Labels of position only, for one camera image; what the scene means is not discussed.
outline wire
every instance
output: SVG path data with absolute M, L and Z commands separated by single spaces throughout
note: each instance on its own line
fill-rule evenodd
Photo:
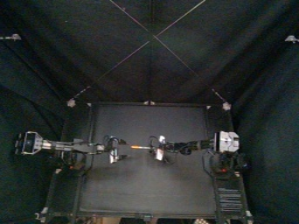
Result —
M 126 15 L 135 21 L 135 23 L 146 30 L 147 33 L 150 33 L 154 38 L 158 40 L 158 42 L 166 47 L 166 49 L 170 51 L 170 53 L 174 55 L 174 57 L 184 64 L 184 66 L 191 70 L 191 72 L 201 77 L 201 75 L 194 71 L 194 69 L 187 65 L 187 63 L 183 61 L 183 59 L 176 55 L 176 53 L 171 50 L 171 48 L 166 45 L 166 43 L 158 38 L 205 2 L 206 0 L 201 1 L 156 35 L 154 35 L 148 29 L 142 25 L 142 23 L 127 13 L 127 11 L 115 3 L 115 1 L 108 0 L 124 13 Z M 139 52 L 139 50 L 150 43 L 151 41 L 147 41 L 118 64 L 102 75 L 99 78 L 92 82 L 90 86 L 87 86 L 70 100 L 75 100 L 98 82 L 99 80 L 110 74 L 119 65 L 123 64 L 135 54 Z M 219 92 L 209 85 L 205 84 L 207 88 L 214 92 L 214 94 L 222 99 L 223 102 L 227 102 L 227 100 L 222 97 Z

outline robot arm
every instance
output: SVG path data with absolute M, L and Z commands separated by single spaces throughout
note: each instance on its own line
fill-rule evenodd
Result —
M 16 155 L 35 155 L 40 151 L 74 151 L 83 154 L 100 154 L 104 152 L 104 145 L 100 143 L 87 143 L 80 139 L 74 142 L 54 142 L 43 139 L 39 133 L 28 131 L 19 135 L 15 144 Z
M 107 136 L 104 145 L 103 143 L 88 143 L 82 139 L 74 139 L 74 142 L 55 142 L 43 139 L 38 132 L 27 131 L 19 135 L 15 143 L 15 154 L 34 156 L 40 151 L 58 151 L 59 157 L 63 159 L 66 153 L 98 155 L 107 152 L 110 153 L 110 163 L 112 164 L 126 157 L 126 155 L 118 155 L 119 144 L 127 144 L 127 142 L 115 136 Z

